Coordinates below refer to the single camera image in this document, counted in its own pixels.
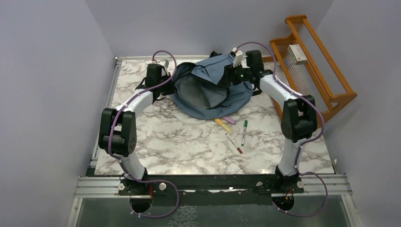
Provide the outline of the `blue student backpack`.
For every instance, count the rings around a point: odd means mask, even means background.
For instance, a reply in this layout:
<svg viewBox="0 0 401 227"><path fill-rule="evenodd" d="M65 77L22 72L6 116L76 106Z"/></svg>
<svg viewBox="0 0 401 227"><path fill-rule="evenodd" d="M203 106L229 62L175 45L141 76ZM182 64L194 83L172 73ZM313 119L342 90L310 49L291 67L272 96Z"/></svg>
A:
<svg viewBox="0 0 401 227"><path fill-rule="evenodd" d="M172 79L177 107L190 117L213 120L236 113L260 94L250 82L235 86L220 81L224 66L233 61L230 53L212 52L199 62L179 64Z"/></svg>

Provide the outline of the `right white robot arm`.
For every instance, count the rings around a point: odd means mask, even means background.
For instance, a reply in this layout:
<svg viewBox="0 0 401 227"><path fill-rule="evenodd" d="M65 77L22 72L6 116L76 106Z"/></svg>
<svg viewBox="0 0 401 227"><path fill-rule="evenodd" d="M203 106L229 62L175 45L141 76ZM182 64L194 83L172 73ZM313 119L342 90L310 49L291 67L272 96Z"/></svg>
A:
<svg viewBox="0 0 401 227"><path fill-rule="evenodd" d="M317 130L314 98L296 92L282 82L274 72L266 70L260 51L243 53L235 47L230 56L234 61L224 67L224 76L234 85L250 82L260 91L268 93L282 109L280 126L285 144L281 160L275 170L273 187L278 192L285 192L292 183L298 181L302 146Z"/></svg>

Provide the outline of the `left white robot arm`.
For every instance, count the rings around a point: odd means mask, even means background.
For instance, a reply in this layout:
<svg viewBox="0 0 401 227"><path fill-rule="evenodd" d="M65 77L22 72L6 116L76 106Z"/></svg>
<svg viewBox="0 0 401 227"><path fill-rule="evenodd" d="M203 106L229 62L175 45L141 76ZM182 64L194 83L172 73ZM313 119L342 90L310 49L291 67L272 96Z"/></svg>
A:
<svg viewBox="0 0 401 227"><path fill-rule="evenodd" d="M116 159L124 176L131 180L131 188L137 194L148 190L146 168L140 163L135 147L137 140L137 117L160 96L173 93L171 74L167 60L153 61L147 66L147 74L134 94L116 108L105 108L101 115L98 146Z"/></svg>

